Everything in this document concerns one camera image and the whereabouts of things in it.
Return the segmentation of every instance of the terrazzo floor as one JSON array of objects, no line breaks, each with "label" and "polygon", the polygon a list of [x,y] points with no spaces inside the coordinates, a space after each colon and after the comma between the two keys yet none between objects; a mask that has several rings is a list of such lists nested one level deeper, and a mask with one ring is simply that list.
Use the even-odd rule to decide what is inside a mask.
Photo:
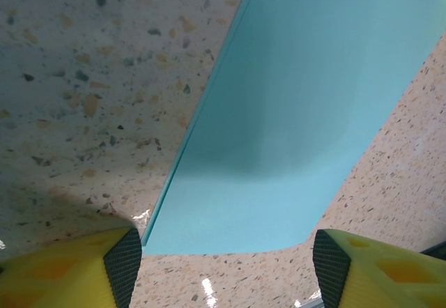
[{"label": "terrazzo floor", "polygon": [[[0,0],[0,259],[144,230],[240,0]],[[446,38],[317,228],[420,251],[446,239]],[[299,307],[311,241],[145,256],[132,307]]]}]

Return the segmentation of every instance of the yellow object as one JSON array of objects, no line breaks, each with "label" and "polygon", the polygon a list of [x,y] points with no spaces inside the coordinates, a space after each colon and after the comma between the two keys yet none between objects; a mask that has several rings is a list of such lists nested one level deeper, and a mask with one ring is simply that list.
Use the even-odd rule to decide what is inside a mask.
[{"label": "yellow object", "polygon": [[446,307],[446,262],[326,229],[313,261],[325,308]]},{"label": "yellow object", "polygon": [[132,228],[56,243],[0,262],[0,307],[124,307],[123,292],[116,285],[130,289],[121,300],[130,302],[140,261],[141,244]]}]

